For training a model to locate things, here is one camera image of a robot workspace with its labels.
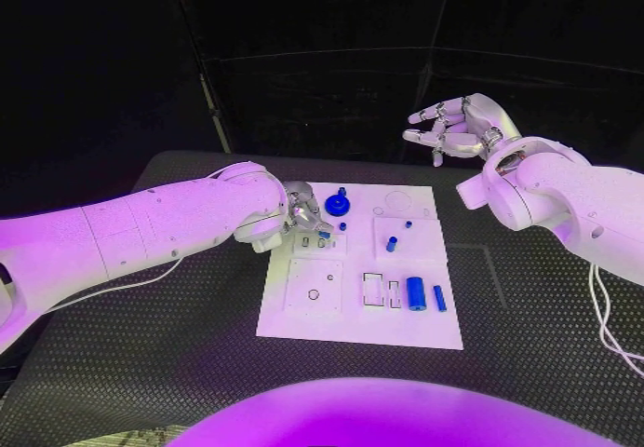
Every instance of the table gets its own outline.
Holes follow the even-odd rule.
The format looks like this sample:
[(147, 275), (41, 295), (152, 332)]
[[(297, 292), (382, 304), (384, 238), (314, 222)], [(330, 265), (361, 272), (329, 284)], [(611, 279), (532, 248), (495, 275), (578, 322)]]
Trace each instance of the table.
[[(345, 376), (464, 387), (617, 442), (643, 444), (644, 382), (598, 341), (588, 263), (545, 229), (512, 232), (487, 208), (464, 208), (456, 185), (476, 172), (167, 152), (152, 160), (136, 190), (205, 176), (247, 159), (281, 180), (434, 187), (464, 350), (257, 337), (270, 254), (229, 239), (188, 257), (165, 280), (55, 315), (0, 412), (0, 444), (64, 445), (131, 429), (192, 425), (267, 389)], [(155, 278), (166, 269), (110, 285)], [(614, 333), (624, 347), (637, 349), (644, 293), (604, 277)]]

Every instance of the black background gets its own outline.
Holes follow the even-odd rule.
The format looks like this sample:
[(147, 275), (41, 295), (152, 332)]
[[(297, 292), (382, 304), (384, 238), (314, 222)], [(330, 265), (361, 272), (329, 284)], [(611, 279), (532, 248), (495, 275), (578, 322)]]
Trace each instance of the black background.
[[(3, 217), (113, 198), (166, 150), (427, 164), (407, 116), (482, 92), (525, 135), (644, 170), (640, 4), (10, 2), (0, 33)], [(446, 165), (479, 167), (476, 159)], [(38, 328), (0, 358), (10, 383)]]

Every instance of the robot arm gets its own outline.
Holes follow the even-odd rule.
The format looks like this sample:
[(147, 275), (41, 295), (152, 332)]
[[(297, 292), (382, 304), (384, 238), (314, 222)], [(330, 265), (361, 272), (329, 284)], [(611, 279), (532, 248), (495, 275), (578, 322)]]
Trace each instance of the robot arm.
[[(450, 128), (440, 123), (461, 107)], [(441, 155), (486, 160), (483, 172), (459, 185), (469, 209), (484, 205), (513, 230), (548, 228), (567, 249), (601, 268), (644, 285), (644, 175), (594, 167), (559, 142), (520, 137), (497, 103), (482, 94), (443, 102), (410, 116), (412, 124), (435, 118), (433, 131), (404, 132), (404, 139)]]
[(316, 203), (310, 185), (284, 187), (261, 165), (245, 162), (218, 178), (0, 221), (0, 352), (48, 310), (88, 287), (179, 261), (231, 235), (255, 252), (276, 248), (299, 225), (294, 211), (313, 227), (333, 230), (309, 208)]

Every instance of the blue object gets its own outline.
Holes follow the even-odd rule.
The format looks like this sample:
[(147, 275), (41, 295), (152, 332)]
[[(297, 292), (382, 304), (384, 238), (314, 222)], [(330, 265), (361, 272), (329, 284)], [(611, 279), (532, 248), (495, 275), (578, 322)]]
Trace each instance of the blue object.
[(398, 241), (399, 240), (394, 236), (389, 237), (389, 242), (386, 243), (386, 250), (389, 252), (394, 252), (394, 250), (397, 249), (397, 242)]
[(434, 294), (437, 295), (437, 304), (440, 305), (440, 312), (447, 312), (446, 299), (443, 298), (443, 289), (434, 286)]
[(325, 209), (326, 212), (336, 217), (343, 216), (349, 212), (349, 208), (352, 204), (349, 203), (349, 199), (346, 198), (346, 189), (340, 188), (339, 193), (326, 199)]
[(411, 277), (407, 279), (407, 296), (410, 298), (410, 310), (425, 310), (425, 287), (422, 278)]

